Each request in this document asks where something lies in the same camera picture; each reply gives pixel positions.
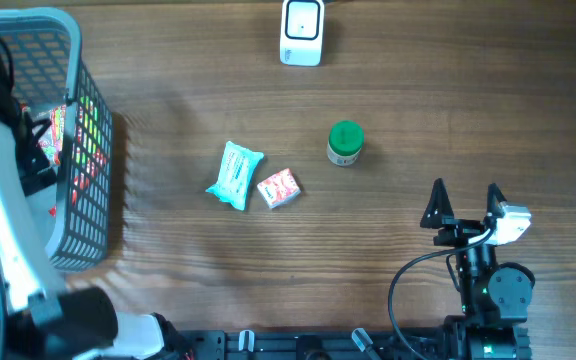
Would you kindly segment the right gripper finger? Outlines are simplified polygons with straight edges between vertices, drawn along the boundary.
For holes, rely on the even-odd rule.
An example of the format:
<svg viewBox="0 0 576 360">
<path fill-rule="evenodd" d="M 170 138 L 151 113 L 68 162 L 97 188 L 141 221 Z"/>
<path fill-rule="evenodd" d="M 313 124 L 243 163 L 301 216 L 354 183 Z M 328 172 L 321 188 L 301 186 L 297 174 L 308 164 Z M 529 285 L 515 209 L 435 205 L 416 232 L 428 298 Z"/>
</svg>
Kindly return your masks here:
<svg viewBox="0 0 576 360">
<path fill-rule="evenodd" d="M 488 186 L 486 204 L 488 217 L 501 218 L 504 216 L 507 200 L 496 183 Z"/>
<path fill-rule="evenodd" d="M 420 227 L 441 229 L 455 224 L 454 212 L 442 178 L 437 178 L 432 187 L 428 205 L 420 220 Z"/>
</svg>

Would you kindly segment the Haribo gummy candy bag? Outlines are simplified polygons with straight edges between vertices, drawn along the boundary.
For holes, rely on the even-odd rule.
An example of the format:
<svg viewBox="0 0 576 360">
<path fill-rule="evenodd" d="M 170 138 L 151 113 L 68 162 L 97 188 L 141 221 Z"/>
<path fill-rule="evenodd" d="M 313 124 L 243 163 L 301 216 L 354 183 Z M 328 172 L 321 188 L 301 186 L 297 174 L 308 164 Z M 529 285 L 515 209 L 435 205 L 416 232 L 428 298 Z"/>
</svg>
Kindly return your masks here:
<svg viewBox="0 0 576 360">
<path fill-rule="evenodd" d="M 31 116 L 31 108 L 22 103 L 20 106 L 21 115 L 28 113 Z M 61 153 L 63 149 L 64 126 L 66 120 L 66 106 L 61 105 L 47 112 L 42 112 L 33 121 L 49 118 L 51 127 L 39 140 L 39 145 L 48 157 L 52 167 L 61 165 Z"/>
</svg>

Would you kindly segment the green lid jar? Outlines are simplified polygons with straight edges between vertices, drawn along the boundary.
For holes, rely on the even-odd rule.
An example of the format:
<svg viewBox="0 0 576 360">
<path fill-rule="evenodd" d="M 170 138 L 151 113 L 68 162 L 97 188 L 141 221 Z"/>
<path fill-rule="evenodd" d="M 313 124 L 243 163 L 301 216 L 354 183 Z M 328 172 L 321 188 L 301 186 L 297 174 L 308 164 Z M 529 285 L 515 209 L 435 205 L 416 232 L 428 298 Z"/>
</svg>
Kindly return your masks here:
<svg viewBox="0 0 576 360">
<path fill-rule="evenodd" d="M 337 166 L 350 166 L 356 162 L 364 145 L 362 127 L 350 120 L 334 124 L 327 143 L 328 159 Z"/>
</svg>

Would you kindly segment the small red white box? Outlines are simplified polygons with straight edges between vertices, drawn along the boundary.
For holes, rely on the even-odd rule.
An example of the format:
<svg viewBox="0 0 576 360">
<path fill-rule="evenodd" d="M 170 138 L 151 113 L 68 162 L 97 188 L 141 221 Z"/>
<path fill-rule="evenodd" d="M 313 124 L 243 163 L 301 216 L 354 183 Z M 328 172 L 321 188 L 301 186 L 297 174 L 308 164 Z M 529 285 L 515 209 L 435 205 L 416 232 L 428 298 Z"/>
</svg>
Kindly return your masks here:
<svg viewBox="0 0 576 360">
<path fill-rule="evenodd" d="M 290 168 L 285 168 L 257 184 L 257 189 L 269 208 L 284 205 L 301 193 Z"/>
</svg>

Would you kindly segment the teal tissue packet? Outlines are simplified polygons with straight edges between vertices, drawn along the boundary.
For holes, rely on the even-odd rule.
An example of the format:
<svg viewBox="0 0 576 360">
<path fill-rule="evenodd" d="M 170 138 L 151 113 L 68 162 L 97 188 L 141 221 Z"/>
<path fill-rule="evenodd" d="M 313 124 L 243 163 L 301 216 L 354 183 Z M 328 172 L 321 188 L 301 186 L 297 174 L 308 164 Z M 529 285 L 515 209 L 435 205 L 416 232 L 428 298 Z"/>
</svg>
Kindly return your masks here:
<svg viewBox="0 0 576 360">
<path fill-rule="evenodd" d="M 215 195 L 221 202 L 229 203 L 234 209 L 244 211 L 252 177 L 264 157 L 262 152 L 227 141 L 217 181 L 206 192 Z"/>
</svg>

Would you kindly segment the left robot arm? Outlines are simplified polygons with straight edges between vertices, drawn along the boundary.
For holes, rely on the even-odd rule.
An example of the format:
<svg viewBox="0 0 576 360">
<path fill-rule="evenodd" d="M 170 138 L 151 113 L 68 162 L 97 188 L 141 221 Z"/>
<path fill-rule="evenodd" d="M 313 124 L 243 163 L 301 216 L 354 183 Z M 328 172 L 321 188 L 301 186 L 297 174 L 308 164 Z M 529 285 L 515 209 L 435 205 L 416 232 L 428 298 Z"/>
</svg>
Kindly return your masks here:
<svg viewBox="0 0 576 360">
<path fill-rule="evenodd" d="M 0 13 L 0 359 L 187 359 L 163 316 L 65 284 L 109 243 L 113 119 L 81 50 L 61 11 Z"/>
</svg>

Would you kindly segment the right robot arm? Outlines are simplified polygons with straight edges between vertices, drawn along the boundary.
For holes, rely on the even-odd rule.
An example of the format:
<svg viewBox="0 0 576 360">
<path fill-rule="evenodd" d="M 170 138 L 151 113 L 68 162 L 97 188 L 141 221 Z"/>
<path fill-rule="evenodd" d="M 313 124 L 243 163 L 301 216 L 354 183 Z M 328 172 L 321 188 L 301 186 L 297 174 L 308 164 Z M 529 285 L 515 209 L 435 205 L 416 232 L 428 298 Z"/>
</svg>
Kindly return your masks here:
<svg viewBox="0 0 576 360">
<path fill-rule="evenodd" d="M 496 249 L 517 241 L 530 227 L 530 210 L 507 201 L 496 184 L 488 186 L 486 215 L 481 220 L 454 215 L 442 179 L 433 183 L 420 226 L 435 229 L 436 246 L 448 247 L 455 261 L 449 274 L 462 304 L 460 316 L 442 326 L 445 359 L 528 358 L 527 321 L 534 274 L 516 262 L 500 263 Z"/>
</svg>

